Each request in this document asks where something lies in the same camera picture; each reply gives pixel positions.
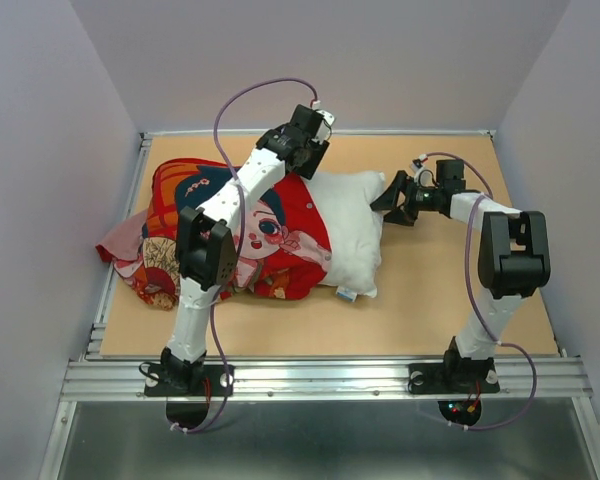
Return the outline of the white pillow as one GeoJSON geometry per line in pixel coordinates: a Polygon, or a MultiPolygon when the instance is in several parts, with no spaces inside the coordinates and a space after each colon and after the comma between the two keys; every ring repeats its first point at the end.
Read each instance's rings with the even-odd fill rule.
{"type": "Polygon", "coordinates": [[[305,182],[325,225],[331,264],[324,286],[345,290],[348,297],[374,298],[381,265],[382,215],[371,209],[385,187],[378,171],[318,172],[305,182]]]}

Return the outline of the pink pillowcase with dark print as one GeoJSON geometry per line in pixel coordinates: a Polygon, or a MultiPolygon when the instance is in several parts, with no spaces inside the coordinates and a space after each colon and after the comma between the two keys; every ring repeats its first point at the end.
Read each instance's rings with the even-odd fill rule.
{"type": "MultiPolygon", "coordinates": [[[[178,214],[195,208],[230,178],[227,167],[198,158],[178,158],[154,172],[147,209],[116,225],[97,244],[100,259],[112,264],[146,304],[170,311],[180,293],[176,259],[178,214]]],[[[331,245],[324,221],[303,179],[290,174],[246,216],[246,235],[234,238],[241,252],[224,292],[299,300],[325,280],[331,245]]]]}

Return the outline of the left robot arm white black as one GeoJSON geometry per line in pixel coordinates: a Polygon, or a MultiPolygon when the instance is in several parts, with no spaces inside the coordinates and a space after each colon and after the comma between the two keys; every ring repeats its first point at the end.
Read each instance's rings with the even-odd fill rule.
{"type": "Polygon", "coordinates": [[[230,177],[216,193],[179,212],[180,298],[157,378],[178,395],[194,394],[203,383],[206,331],[213,306],[238,267],[247,214],[287,174],[312,178],[329,147],[334,122],[317,100],[297,105],[287,123],[258,139],[240,168],[226,163],[230,177]]]}

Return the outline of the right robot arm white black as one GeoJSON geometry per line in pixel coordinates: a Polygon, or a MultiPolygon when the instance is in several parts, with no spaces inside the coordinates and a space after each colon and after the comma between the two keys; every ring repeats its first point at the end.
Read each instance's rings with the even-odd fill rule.
{"type": "Polygon", "coordinates": [[[499,390],[494,355],[502,334],[522,303],[548,283],[551,273],[546,219],[538,211],[506,207],[493,198],[491,187],[468,188],[469,163],[452,154],[421,155],[414,172],[396,173],[371,205],[389,224],[412,226],[422,212],[437,212],[466,224],[465,239],[480,236],[478,256],[466,245],[463,254],[465,288],[471,313],[438,363],[412,363],[407,389],[414,395],[496,393],[499,390]]]}

